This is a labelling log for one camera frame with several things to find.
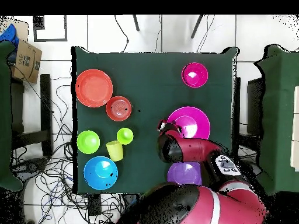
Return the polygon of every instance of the floor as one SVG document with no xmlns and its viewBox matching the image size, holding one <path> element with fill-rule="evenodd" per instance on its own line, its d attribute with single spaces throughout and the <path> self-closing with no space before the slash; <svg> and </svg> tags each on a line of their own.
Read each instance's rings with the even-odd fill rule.
<svg viewBox="0 0 299 224">
<path fill-rule="evenodd" d="M 121 52 L 126 45 L 126 37 L 119 29 L 114 16 L 67 16 L 67 41 L 47 41 L 34 42 L 33 36 L 33 17 L 15 16 L 17 20 L 25 21 L 29 24 L 28 42 L 43 51 L 40 65 L 40 74 L 50 74 L 52 100 L 62 111 L 66 111 L 66 106 L 57 97 L 66 102 L 68 111 L 64 118 L 70 130 L 72 130 L 72 102 L 69 89 L 71 79 L 71 46 L 81 46 L 93 53 Z M 268 44 L 279 44 L 289 51 L 299 48 L 299 28 L 297 15 L 208 15 L 204 16 L 197 30 L 194 39 L 191 33 L 195 26 L 198 15 L 163 15 L 163 29 L 160 31 L 161 24 L 159 15 L 137 15 L 140 31 L 136 31 L 132 15 L 117 16 L 121 28 L 129 39 L 126 48 L 127 53 L 138 52 L 161 52 L 161 33 L 162 33 L 162 52 L 163 53 L 221 53 L 227 47 L 238 47 L 240 52 L 237 56 L 237 76 L 241 77 L 241 113 L 240 131 L 246 133 L 247 123 L 247 96 L 246 86 L 249 80 L 261 77 L 261 74 L 253 62 L 263 57 L 264 48 Z M 64 16 L 45 16 L 44 30 L 37 30 L 37 39 L 63 39 L 64 38 Z M 207 25 L 210 27 L 204 42 L 201 42 L 207 32 Z M 40 130 L 40 100 L 32 88 L 25 84 L 24 93 L 24 114 L 23 124 L 25 132 Z M 37 84 L 32 84 L 39 94 L 39 79 Z M 60 112 L 53 104 L 54 115 L 60 118 Z M 58 124 L 53 119 L 53 138 L 57 140 L 54 148 L 61 145 L 64 141 L 69 141 L 69 135 L 58 135 Z M 28 151 L 22 156 L 24 159 L 41 157 L 41 146 L 30 145 Z M 60 149 L 54 158 L 63 157 L 63 150 Z M 68 165 L 69 173 L 72 173 L 71 165 Z M 48 188 L 44 184 L 53 182 L 51 189 L 55 188 L 55 178 L 36 177 L 32 178 L 25 190 L 25 215 L 27 219 L 32 219 L 35 223 L 44 216 L 42 209 L 47 210 L 49 206 L 48 197 L 45 194 Z M 106 201 L 103 210 L 109 209 L 111 200 Z M 59 224 L 87 224 L 76 207 L 66 212 L 66 207 L 57 200 L 55 207 L 49 210 L 48 217 L 42 224 L 58 224 L 57 221 L 64 215 Z M 113 212 L 113 220 L 119 217 L 117 210 Z M 99 219 L 105 220 L 107 216 L 101 215 L 91 221 L 98 222 Z"/>
</svg>

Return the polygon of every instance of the magenta bowl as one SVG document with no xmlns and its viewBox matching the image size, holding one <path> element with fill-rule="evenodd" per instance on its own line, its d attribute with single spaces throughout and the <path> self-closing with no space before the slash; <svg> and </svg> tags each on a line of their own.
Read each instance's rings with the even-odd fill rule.
<svg viewBox="0 0 299 224">
<path fill-rule="evenodd" d="M 199 88 L 208 80 L 208 70 L 198 62 L 187 64 L 182 71 L 182 79 L 191 88 Z"/>
</svg>

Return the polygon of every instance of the pink bowl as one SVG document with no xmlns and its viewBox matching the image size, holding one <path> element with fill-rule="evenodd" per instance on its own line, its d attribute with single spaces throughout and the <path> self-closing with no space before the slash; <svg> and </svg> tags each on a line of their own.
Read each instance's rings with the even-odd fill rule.
<svg viewBox="0 0 299 224">
<path fill-rule="evenodd" d="M 191 88 L 199 88 L 208 80 L 208 70 L 198 62 L 187 64 L 182 71 L 182 79 Z"/>
<path fill-rule="evenodd" d="M 203 111 L 196 107 L 181 107 L 169 117 L 168 122 L 175 122 L 182 128 L 182 138 L 203 138 L 210 136 L 210 122 Z"/>
</svg>

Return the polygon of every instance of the cardboard box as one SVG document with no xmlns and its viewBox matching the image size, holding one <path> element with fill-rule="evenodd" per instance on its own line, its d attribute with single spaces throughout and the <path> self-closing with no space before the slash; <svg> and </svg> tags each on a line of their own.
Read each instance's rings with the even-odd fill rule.
<svg viewBox="0 0 299 224">
<path fill-rule="evenodd" d="M 12 77 L 23 81 L 36 83 L 39 75 L 40 60 L 42 51 L 27 43 L 28 24 L 19 20 L 3 18 L 0 21 L 0 33 L 10 24 L 16 28 L 16 35 L 19 38 L 19 46 L 16 54 L 15 67 L 11 66 Z"/>
<path fill-rule="evenodd" d="M 11 67 L 12 77 L 36 83 L 39 75 L 41 54 L 41 50 L 28 44 L 24 40 L 19 40 L 16 54 L 16 68 Z"/>
</svg>

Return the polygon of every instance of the small red plate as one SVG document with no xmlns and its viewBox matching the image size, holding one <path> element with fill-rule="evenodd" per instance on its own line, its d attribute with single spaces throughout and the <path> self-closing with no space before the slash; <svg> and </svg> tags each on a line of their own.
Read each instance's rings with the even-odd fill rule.
<svg viewBox="0 0 299 224">
<path fill-rule="evenodd" d="M 113 91 L 109 76 L 98 69 L 83 71 L 78 76 L 75 87 L 78 100 L 87 107 L 105 105 Z"/>
<path fill-rule="evenodd" d="M 106 105 L 106 112 L 114 121 L 126 120 L 132 112 L 131 103 L 123 96 L 112 97 Z"/>
</svg>

